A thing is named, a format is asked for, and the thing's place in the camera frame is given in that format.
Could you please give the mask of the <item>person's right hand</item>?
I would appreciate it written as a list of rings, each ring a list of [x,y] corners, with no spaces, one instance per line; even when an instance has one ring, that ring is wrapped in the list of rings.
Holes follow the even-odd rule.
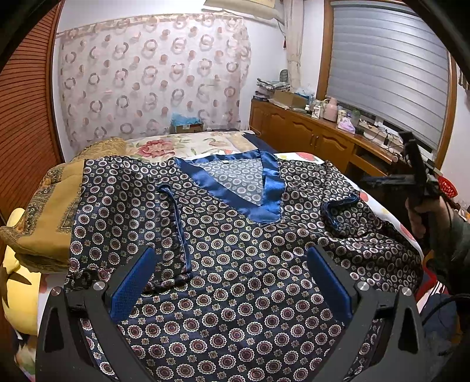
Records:
[[[444,199],[426,200],[421,205],[405,201],[413,236],[423,239],[426,233],[433,238],[445,238],[449,234],[452,214]]]

